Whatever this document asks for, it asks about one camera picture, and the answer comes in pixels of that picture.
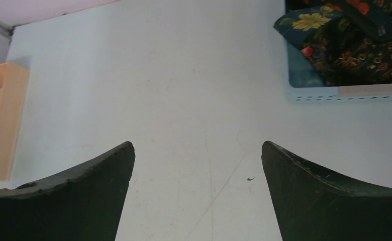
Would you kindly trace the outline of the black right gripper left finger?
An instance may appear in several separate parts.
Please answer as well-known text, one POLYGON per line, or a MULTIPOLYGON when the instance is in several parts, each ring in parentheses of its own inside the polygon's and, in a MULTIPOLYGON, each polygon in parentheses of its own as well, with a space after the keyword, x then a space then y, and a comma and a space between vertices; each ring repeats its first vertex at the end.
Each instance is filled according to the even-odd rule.
POLYGON ((135 163, 124 142, 52 176, 0 189, 0 240, 115 240, 135 163))

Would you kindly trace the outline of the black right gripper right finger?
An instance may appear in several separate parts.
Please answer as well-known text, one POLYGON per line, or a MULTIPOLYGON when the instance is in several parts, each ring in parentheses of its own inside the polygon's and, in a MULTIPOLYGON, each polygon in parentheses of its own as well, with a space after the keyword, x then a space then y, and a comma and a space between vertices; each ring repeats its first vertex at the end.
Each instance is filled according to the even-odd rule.
POLYGON ((262 145, 262 165, 283 240, 392 240, 392 188, 367 183, 262 145))

